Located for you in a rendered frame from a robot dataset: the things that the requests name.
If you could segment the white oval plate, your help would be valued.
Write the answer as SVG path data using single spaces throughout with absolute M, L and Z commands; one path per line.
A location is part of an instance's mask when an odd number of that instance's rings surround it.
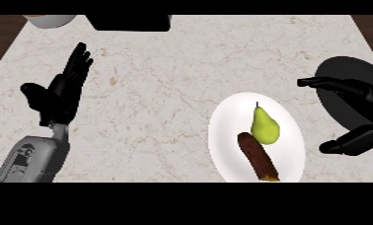
M 218 104 L 207 124 L 207 149 L 226 182 L 297 182 L 306 149 L 284 107 L 266 96 L 237 93 Z

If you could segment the green pear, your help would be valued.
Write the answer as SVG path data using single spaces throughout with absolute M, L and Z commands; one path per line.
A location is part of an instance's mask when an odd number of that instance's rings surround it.
M 279 125 L 259 106 L 253 110 L 250 133 L 263 145 L 274 144 L 279 138 Z

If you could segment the black appliance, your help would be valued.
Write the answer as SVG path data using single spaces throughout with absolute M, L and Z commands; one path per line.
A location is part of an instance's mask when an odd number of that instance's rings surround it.
M 86 15 L 97 31 L 166 32 L 170 15 Z

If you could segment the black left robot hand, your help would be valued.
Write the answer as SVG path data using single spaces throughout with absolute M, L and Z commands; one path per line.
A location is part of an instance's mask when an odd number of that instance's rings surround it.
M 23 83 L 23 93 L 29 108 L 39 113 L 39 126 L 64 124 L 73 120 L 80 88 L 85 81 L 88 68 L 92 63 L 85 44 L 79 42 L 67 58 L 63 72 L 55 75 L 46 88 L 35 83 Z

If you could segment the white bowl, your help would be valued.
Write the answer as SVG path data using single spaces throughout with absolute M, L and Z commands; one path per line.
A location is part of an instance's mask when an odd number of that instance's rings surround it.
M 24 19 L 39 29 L 52 29 L 67 24 L 74 15 L 24 15 Z

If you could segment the dark grey pan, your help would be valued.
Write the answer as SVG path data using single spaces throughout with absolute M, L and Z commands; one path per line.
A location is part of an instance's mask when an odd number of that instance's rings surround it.
M 347 82 L 356 80 L 373 85 L 373 64 L 355 57 L 334 56 L 318 65 L 313 76 Z M 355 95 L 325 89 L 315 89 L 315 93 L 328 115 L 347 130 L 373 123 L 373 92 L 369 102 Z

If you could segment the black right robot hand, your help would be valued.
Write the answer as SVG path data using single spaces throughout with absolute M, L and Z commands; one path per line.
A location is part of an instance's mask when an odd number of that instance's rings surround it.
M 322 154 L 358 156 L 373 149 L 373 85 L 355 79 L 310 77 L 299 87 L 315 88 L 325 111 L 347 132 L 318 146 Z

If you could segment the brown sweet potato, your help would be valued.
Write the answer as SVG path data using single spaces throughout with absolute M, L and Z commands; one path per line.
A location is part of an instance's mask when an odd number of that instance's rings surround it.
M 276 182 L 279 176 L 271 158 L 260 143 L 247 132 L 237 134 L 237 144 L 253 168 L 257 180 Z

